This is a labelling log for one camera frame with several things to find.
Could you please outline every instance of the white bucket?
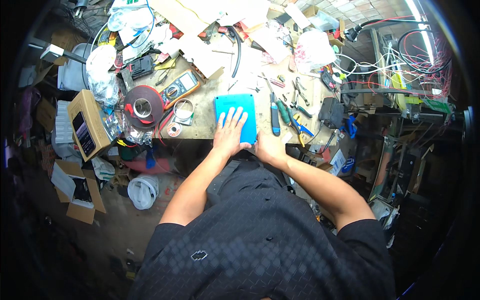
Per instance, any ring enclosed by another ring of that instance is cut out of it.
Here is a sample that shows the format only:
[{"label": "white bucket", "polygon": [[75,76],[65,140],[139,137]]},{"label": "white bucket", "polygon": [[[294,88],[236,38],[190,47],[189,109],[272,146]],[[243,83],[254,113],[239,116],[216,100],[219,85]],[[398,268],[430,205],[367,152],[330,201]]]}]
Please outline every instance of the white bucket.
[{"label": "white bucket", "polygon": [[160,180],[156,175],[140,174],[128,184],[128,196],[137,209],[149,209],[158,196]]}]

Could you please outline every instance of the black shirt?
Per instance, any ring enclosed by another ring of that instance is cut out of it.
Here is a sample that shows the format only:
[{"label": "black shirt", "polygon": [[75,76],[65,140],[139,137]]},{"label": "black shirt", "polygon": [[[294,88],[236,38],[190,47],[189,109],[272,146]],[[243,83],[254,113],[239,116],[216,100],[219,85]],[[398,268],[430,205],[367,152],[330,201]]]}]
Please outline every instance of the black shirt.
[{"label": "black shirt", "polygon": [[131,299],[394,299],[382,228],[333,235],[264,168],[237,169],[187,226],[160,224]]}]

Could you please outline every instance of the shirt logo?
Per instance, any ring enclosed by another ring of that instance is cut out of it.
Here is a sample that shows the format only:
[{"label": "shirt logo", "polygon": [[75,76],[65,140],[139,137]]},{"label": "shirt logo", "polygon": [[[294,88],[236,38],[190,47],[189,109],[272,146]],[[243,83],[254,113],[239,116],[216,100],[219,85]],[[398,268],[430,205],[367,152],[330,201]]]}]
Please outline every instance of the shirt logo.
[{"label": "shirt logo", "polygon": [[208,253],[205,252],[205,250],[199,250],[197,252],[195,252],[194,254],[192,254],[190,257],[194,260],[194,261],[201,261],[203,260],[205,257],[207,257]]}]

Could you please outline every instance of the black tube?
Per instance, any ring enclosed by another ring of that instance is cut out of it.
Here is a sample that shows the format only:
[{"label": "black tube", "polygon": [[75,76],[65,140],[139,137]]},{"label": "black tube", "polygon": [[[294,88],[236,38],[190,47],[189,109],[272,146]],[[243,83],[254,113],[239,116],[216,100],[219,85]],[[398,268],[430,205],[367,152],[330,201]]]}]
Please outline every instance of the black tube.
[{"label": "black tube", "polygon": [[379,21],[382,21],[382,22],[393,22],[393,23],[414,23],[414,24],[428,24],[428,22],[424,22],[424,21],[417,21],[417,20],[400,20],[400,19],[393,19],[393,20],[383,20],[383,19],[375,19],[375,20],[370,20],[370,21],[366,21],[366,22],[363,22],[360,26],[364,27],[368,24],[372,24],[372,23],[376,23],[376,22],[379,22]]},{"label": "black tube", "polygon": [[232,78],[235,78],[235,75],[237,75],[237,71],[239,69],[239,65],[240,65],[240,55],[241,55],[241,41],[240,41],[240,36],[238,34],[238,32],[235,30],[235,28],[233,28],[233,26],[227,26],[228,27],[228,30],[230,30],[231,33],[233,33],[233,35],[235,36],[235,38],[237,39],[237,45],[238,45],[238,55],[237,55],[237,64],[235,65],[235,69],[233,70],[233,74],[232,74]]},{"label": "black tube", "polygon": [[402,44],[402,40],[403,40],[408,34],[410,34],[410,33],[412,33],[412,32],[417,32],[417,31],[426,31],[426,32],[430,32],[430,33],[433,34],[433,31],[432,31],[432,30],[428,30],[428,29],[418,29],[418,28],[416,28],[416,29],[412,29],[412,30],[406,31],[406,32],[398,39],[398,43],[397,43],[397,47],[396,47],[398,53],[400,54],[400,58],[401,58],[404,62],[406,62],[407,65],[409,65],[410,67],[412,67],[415,71],[418,71],[418,72],[423,73],[423,74],[435,74],[435,73],[440,72],[441,70],[445,69],[445,68],[448,66],[448,64],[450,63],[450,61],[452,60],[451,58],[448,59],[448,60],[444,63],[444,65],[443,65],[441,68],[439,68],[438,70],[436,70],[435,72],[424,72],[424,71],[420,71],[416,66],[412,65],[411,63],[409,63],[409,62],[407,61],[407,59],[405,58],[404,54],[403,54],[402,52],[400,52],[400,45]]}]

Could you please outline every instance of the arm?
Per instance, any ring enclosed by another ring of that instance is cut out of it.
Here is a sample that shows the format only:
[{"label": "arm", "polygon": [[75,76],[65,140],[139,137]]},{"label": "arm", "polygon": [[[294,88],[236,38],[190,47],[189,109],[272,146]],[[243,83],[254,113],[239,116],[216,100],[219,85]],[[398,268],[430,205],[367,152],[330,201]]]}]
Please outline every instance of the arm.
[{"label": "arm", "polygon": [[292,177],[321,207],[334,218],[337,230],[363,219],[375,219],[365,200],[350,185],[319,168],[312,167],[285,153],[280,139],[258,134],[257,157]]},{"label": "arm", "polygon": [[249,143],[240,144],[240,134],[248,114],[242,114],[239,107],[235,115],[230,108],[225,125],[225,113],[220,115],[213,140],[213,149],[203,162],[179,186],[170,203],[167,205],[159,224],[175,223],[187,225],[198,217],[205,209],[207,201],[206,189],[227,163],[230,156],[242,149],[251,148]]}]

